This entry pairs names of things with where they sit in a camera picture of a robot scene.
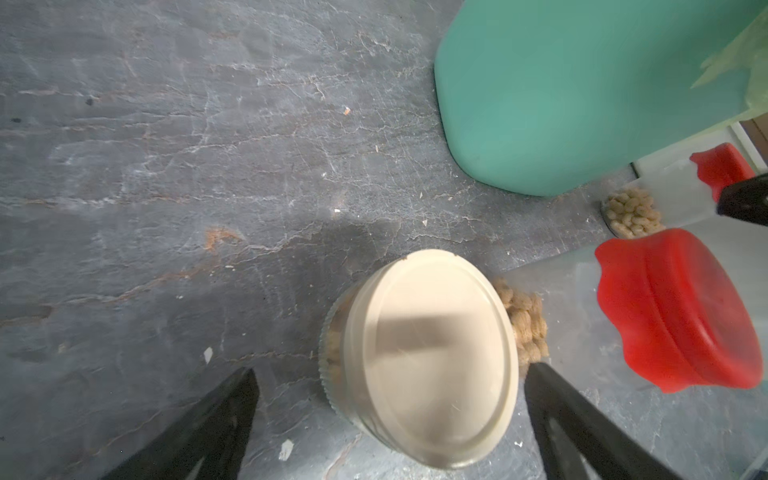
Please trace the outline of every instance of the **plastic container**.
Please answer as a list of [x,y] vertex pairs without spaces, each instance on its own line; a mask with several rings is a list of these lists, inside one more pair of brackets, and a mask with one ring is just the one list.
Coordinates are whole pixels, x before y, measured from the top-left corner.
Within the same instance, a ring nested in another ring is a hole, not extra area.
[[768,478],[768,447],[755,458],[739,480],[765,480],[766,478]]
[[720,192],[754,176],[736,147],[721,144],[625,184],[603,201],[603,218],[620,238],[684,227],[716,216]]
[[347,290],[320,340],[333,408],[425,465],[460,468],[506,432],[517,350],[501,300],[469,262],[411,253]]
[[746,110],[750,73],[692,88],[763,0],[467,0],[435,59],[469,176],[558,195]]
[[685,229],[717,257],[736,287],[763,346],[763,379],[768,380],[768,228],[711,217]]
[[609,240],[504,278],[542,296],[552,366],[578,389],[656,385],[670,393],[752,388],[762,379],[760,345],[736,289],[685,230]]

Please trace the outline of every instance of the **beige lid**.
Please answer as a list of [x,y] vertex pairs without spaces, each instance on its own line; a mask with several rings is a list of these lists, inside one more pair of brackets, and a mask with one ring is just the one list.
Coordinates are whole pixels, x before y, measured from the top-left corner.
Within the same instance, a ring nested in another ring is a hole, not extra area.
[[427,465],[476,462],[505,434],[517,396],[501,300],[477,268],[443,250],[411,253],[371,281],[350,318],[362,325],[362,348],[345,359],[365,384],[352,388],[366,390],[357,396],[372,407],[366,424]]

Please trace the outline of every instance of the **jar lid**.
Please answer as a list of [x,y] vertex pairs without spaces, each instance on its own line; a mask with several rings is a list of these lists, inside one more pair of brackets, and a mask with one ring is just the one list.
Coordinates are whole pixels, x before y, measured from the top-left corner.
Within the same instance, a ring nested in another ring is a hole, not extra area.
[[518,389],[498,294],[470,262],[443,250],[411,253],[380,272],[361,289],[345,340],[349,387],[358,412],[368,411],[362,420],[426,465],[478,461],[505,434]]
[[595,256],[598,303],[624,359],[662,392],[691,385],[753,388],[763,359],[750,316],[717,258],[692,233],[613,239]]
[[755,176],[739,150],[728,143],[695,153],[690,156],[690,161],[698,166],[697,176],[710,186],[715,202],[720,199],[720,192],[725,187]]

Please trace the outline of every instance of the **red lid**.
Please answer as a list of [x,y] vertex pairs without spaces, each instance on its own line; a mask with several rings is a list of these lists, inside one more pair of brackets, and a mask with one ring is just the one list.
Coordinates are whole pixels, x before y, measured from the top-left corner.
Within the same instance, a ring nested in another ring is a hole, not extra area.
[[699,166],[699,180],[712,188],[712,198],[716,202],[725,187],[755,176],[752,167],[732,144],[720,144],[711,150],[693,154],[690,161]]
[[763,358],[750,316],[723,267],[692,233],[673,228],[614,238],[595,256],[602,266],[598,303],[638,375],[665,393],[760,383]]

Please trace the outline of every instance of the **teal container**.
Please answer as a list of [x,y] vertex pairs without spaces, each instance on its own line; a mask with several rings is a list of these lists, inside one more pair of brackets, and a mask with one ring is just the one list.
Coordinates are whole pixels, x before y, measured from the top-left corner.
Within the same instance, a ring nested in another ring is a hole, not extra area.
[[746,110],[746,69],[701,87],[701,64],[765,0],[466,0],[435,83],[471,177],[558,195]]

